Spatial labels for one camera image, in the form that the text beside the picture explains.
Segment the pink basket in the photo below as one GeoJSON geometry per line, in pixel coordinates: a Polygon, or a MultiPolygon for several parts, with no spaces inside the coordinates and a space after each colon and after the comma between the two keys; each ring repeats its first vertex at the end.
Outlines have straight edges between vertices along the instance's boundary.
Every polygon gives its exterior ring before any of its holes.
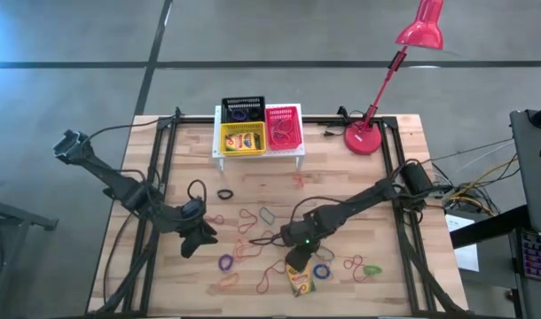
{"type": "Polygon", "coordinates": [[[272,150],[292,150],[302,143],[296,106],[266,108],[264,112],[272,150]]]}

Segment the gray floor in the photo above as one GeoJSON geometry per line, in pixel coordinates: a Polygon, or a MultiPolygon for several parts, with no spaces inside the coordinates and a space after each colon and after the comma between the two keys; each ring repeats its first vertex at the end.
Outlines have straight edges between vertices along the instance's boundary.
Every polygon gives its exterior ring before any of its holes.
{"type": "MultiPolygon", "coordinates": [[[[163,0],[0,0],[0,61],[147,61],[163,0]]],[[[391,60],[415,1],[179,0],[160,61],[391,60]]],[[[448,0],[445,51],[407,60],[541,60],[541,0],[448,0]]],[[[365,69],[156,70],[146,114],[208,114],[222,97],[265,95],[305,113],[361,109],[386,73],[365,69]]],[[[86,307],[111,201],[95,178],[51,156],[68,128],[90,133],[130,122],[144,69],[0,69],[0,200],[60,219],[33,230],[15,271],[5,318],[79,315],[86,307]]],[[[508,113],[541,107],[541,68],[403,68],[381,113],[420,113],[435,157],[510,136],[508,113]]],[[[96,139],[118,167],[128,131],[96,139]]],[[[455,182],[509,160],[512,146],[455,173],[487,150],[445,159],[455,182]]],[[[506,210],[524,203],[520,178],[489,191],[506,210]]],[[[470,308],[513,315],[503,290],[465,282],[470,308]]]]}

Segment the red desk lamp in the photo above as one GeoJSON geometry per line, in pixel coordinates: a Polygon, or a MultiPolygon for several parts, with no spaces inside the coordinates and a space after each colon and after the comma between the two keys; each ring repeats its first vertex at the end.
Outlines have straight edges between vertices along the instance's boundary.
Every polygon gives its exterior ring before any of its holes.
{"type": "Polygon", "coordinates": [[[402,44],[404,47],[396,53],[393,61],[391,61],[385,81],[380,87],[375,101],[369,106],[365,120],[354,122],[345,131],[345,145],[355,154],[369,155],[377,151],[380,147],[380,131],[379,128],[372,125],[371,118],[377,112],[377,104],[393,73],[398,70],[404,57],[406,57],[407,46],[411,45],[434,50],[441,50],[443,48],[442,33],[437,24],[442,5],[443,0],[420,0],[416,19],[396,38],[396,43],[402,44]]]}

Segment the lamp base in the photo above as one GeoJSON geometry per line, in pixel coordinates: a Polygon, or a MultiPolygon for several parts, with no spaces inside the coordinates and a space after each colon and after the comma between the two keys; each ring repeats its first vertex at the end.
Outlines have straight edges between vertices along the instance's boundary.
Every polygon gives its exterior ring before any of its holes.
{"type": "Polygon", "coordinates": [[[359,155],[370,155],[380,148],[380,131],[376,125],[370,128],[360,129],[364,127],[365,122],[355,122],[345,130],[343,141],[348,148],[359,155]]]}

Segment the wooden table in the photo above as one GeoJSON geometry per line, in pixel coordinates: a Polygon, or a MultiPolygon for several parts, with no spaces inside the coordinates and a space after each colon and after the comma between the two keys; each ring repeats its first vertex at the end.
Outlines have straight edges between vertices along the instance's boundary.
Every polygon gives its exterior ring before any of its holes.
{"type": "MultiPolygon", "coordinates": [[[[152,121],[156,116],[137,116],[135,123],[152,121]]],[[[406,158],[429,158],[427,142],[420,117],[397,115],[406,158]]],[[[399,252],[391,205],[384,203],[350,219],[323,245],[335,252],[333,278],[315,279],[317,291],[295,298],[286,275],[269,273],[270,287],[259,294],[256,286],[263,271],[275,261],[284,259],[287,248],[265,246],[259,257],[237,263],[232,271],[239,282],[225,290],[217,286],[224,274],[217,261],[224,253],[231,254],[238,238],[260,237],[265,230],[278,232],[288,222],[293,205],[303,198],[324,195],[348,198],[371,187],[385,176],[382,153],[359,156],[351,153],[340,136],[323,137],[324,127],[304,125],[306,158],[301,171],[294,171],[293,159],[235,159],[220,174],[213,164],[210,151],[213,128],[208,124],[178,126],[175,154],[171,163],[167,203],[182,205],[188,200],[186,188],[196,178],[208,187],[208,216],[221,214],[224,225],[215,225],[219,243],[202,246],[187,260],[180,256],[181,239],[176,233],[161,236],[154,270],[148,315],[409,315],[403,267],[399,252]],[[293,176],[301,176],[303,187],[293,176]],[[235,192],[230,200],[221,200],[216,191],[228,188],[235,192]],[[238,225],[248,222],[239,218],[245,208],[258,215],[261,207],[269,208],[278,218],[269,226],[259,221],[246,235],[238,233],[238,225]],[[382,273],[363,283],[352,279],[352,271],[343,267],[346,257],[359,254],[365,264],[382,267],[382,273]]],[[[146,171],[153,146],[154,126],[133,128],[130,133],[123,168],[146,171]]],[[[427,171],[432,175],[431,167],[427,171]]],[[[298,215],[324,201],[310,201],[298,215]]],[[[128,212],[115,203],[108,224],[104,248],[90,297],[89,311],[103,304],[103,272],[106,259],[119,228],[128,212]]],[[[110,295],[129,269],[137,221],[131,221],[117,247],[107,279],[110,295]]],[[[467,309],[464,289],[459,277],[450,236],[442,210],[428,208],[420,225],[428,266],[435,278],[454,301],[467,309]]],[[[319,260],[312,257],[316,264],[319,260]]],[[[133,307],[140,301],[141,280],[137,282],[133,307]]],[[[415,283],[421,308],[426,309],[418,273],[415,283]]]]}

